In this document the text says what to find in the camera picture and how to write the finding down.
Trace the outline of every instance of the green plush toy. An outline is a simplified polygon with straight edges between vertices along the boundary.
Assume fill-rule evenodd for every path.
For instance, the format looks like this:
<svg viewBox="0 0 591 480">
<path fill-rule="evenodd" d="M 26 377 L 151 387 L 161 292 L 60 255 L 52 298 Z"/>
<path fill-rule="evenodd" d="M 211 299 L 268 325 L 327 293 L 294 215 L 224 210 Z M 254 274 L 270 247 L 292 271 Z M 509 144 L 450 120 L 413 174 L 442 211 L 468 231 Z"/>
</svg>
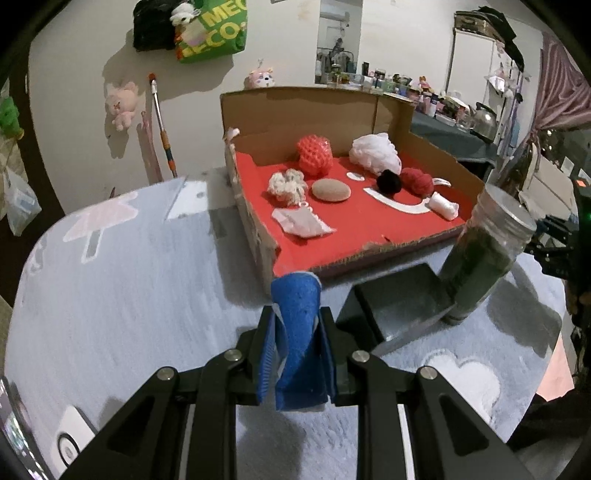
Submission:
<svg viewBox="0 0 591 480">
<path fill-rule="evenodd" d="M 20 140 L 25 131 L 18 124 L 18 108 L 12 97 L 7 97 L 0 104 L 0 130 L 5 137 Z"/>
</svg>

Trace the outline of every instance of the plush toy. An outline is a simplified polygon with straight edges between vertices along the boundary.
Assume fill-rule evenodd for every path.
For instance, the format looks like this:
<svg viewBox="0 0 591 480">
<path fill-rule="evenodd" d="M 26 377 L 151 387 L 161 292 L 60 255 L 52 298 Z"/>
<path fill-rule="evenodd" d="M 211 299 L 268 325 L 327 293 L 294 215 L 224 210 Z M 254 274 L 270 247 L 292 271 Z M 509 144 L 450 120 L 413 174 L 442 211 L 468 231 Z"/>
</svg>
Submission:
<svg viewBox="0 0 591 480">
<path fill-rule="evenodd" d="M 183 2 L 173 10 L 173 16 L 170 21 L 175 27 L 180 25 L 188 25 L 191 20 L 201 14 L 201 10 L 196 10 L 193 5 L 188 2 Z"/>
<path fill-rule="evenodd" d="M 262 59 L 259 59 L 259 66 L 256 70 L 250 72 L 248 76 L 247 88 L 266 88 L 274 87 L 273 69 L 262 68 Z"/>
<path fill-rule="evenodd" d="M 127 130 L 135 117 L 138 86 L 134 82 L 128 82 L 123 87 L 109 85 L 105 103 L 109 113 L 115 117 L 112 123 L 117 131 Z"/>
<path fill-rule="evenodd" d="M 427 81 L 427 77 L 425 77 L 425 76 L 419 77 L 418 82 L 419 82 L 421 88 L 423 89 L 423 92 L 435 93 L 435 90 L 433 90 L 431 88 L 431 85 L 429 85 L 429 82 Z"/>
<path fill-rule="evenodd" d="M 18 115 L 18 108 L 12 97 L 7 97 L 0 103 L 0 130 L 7 138 L 20 140 L 25 134 L 18 124 Z"/>
</svg>

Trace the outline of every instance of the black yarn ball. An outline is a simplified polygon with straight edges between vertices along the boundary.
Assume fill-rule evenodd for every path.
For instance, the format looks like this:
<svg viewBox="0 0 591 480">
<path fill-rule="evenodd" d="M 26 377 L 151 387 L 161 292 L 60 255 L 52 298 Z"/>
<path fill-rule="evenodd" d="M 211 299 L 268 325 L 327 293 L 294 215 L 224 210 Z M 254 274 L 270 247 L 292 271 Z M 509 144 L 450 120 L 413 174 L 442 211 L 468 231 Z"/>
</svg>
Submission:
<svg viewBox="0 0 591 480">
<path fill-rule="evenodd" d="M 392 170 L 384 170 L 378 177 L 378 190 L 383 195 L 394 195 L 402 190 L 402 181 Z"/>
</svg>

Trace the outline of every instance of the air conditioner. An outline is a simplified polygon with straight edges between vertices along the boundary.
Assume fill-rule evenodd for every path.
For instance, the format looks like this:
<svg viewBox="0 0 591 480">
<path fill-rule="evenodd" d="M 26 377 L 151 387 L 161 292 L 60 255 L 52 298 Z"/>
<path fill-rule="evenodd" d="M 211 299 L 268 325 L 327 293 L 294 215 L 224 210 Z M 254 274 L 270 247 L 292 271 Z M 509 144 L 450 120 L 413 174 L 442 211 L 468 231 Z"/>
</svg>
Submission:
<svg viewBox="0 0 591 480">
<path fill-rule="evenodd" d="M 342 8 L 334 7 L 333 5 L 320 5 L 320 16 L 327 18 L 328 20 L 336 20 L 339 22 L 349 21 L 349 12 L 346 12 Z"/>
</svg>

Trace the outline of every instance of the red yarn ball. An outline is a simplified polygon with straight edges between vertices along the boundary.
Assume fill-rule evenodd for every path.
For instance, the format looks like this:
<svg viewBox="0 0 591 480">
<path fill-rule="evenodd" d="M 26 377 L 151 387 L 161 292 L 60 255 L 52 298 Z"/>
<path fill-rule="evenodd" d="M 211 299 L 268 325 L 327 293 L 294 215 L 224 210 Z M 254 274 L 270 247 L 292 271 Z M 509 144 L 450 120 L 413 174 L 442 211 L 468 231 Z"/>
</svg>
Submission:
<svg viewBox="0 0 591 480">
<path fill-rule="evenodd" d="M 429 197 L 435 191 L 433 177 L 418 168 L 403 168 L 400 180 L 404 188 L 420 197 Z"/>
<path fill-rule="evenodd" d="M 328 175 L 333 165 L 332 150 L 327 138 L 307 135 L 297 143 L 300 170 L 310 177 Z"/>
</svg>

